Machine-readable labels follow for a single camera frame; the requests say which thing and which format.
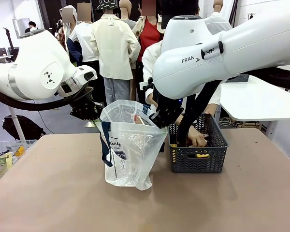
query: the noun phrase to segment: computer monitor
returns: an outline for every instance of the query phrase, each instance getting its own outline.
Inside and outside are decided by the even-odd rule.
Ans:
[[[0,47],[0,57],[3,57],[3,54],[7,55],[5,47]]]
[[[9,55],[12,55],[12,49],[11,49],[11,47],[8,47],[8,51],[9,51],[8,54]]]

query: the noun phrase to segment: white shirt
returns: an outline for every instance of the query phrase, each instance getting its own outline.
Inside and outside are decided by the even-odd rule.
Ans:
[[[129,25],[113,14],[104,14],[92,24],[90,44],[99,55],[100,74],[106,78],[133,79],[134,64],[141,46]]]
[[[92,25],[92,23],[80,23],[74,27],[70,35],[70,39],[73,42],[78,40],[82,47],[83,62],[99,60],[98,54],[93,52],[90,44]]]
[[[223,30],[227,31],[232,29],[231,25],[223,18],[221,18],[219,15],[214,12],[211,16],[205,19],[205,24],[208,28],[208,30],[214,35],[216,33],[219,33]],[[143,54],[142,57],[142,63],[143,63],[143,79],[147,80],[148,78],[152,77],[154,64],[158,57],[161,55],[161,47],[162,47],[162,41],[158,43],[154,43],[153,45],[149,46]],[[153,92],[153,89],[148,89],[145,93],[146,102],[148,102],[148,96]],[[209,101],[209,104],[220,104],[220,96],[221,96],[221,86],[219,85],[216,89],[215,93],[213,94],[212,98]],[[186,98],[183,100],[183,107],[186,106]],[[151,105],[151,110],[156,111],[155,106]]]

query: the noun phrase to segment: clear plastic container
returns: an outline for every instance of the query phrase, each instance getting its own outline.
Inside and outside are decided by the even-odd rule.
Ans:
[[[36,142],[37,140],[26,140],[22,141],[0,141],[0,153],[9,151],[12,155],[15,155],[15,152],[18,151],[20,147],[25,149],[25,152]]]

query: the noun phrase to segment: brown table top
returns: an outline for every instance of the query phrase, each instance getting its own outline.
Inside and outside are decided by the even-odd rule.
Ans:
[[[256,129],[223,133],[221,174],[174,174],[167,151],[146,191],[105,182],[98,134],[44,136],[0,180],[0,232],[290,232],[290,160]]]

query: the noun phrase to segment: gray pants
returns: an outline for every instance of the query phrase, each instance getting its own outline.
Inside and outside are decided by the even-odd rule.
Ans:
[[[106,103],[130,99],[130,80],[104,78]]]

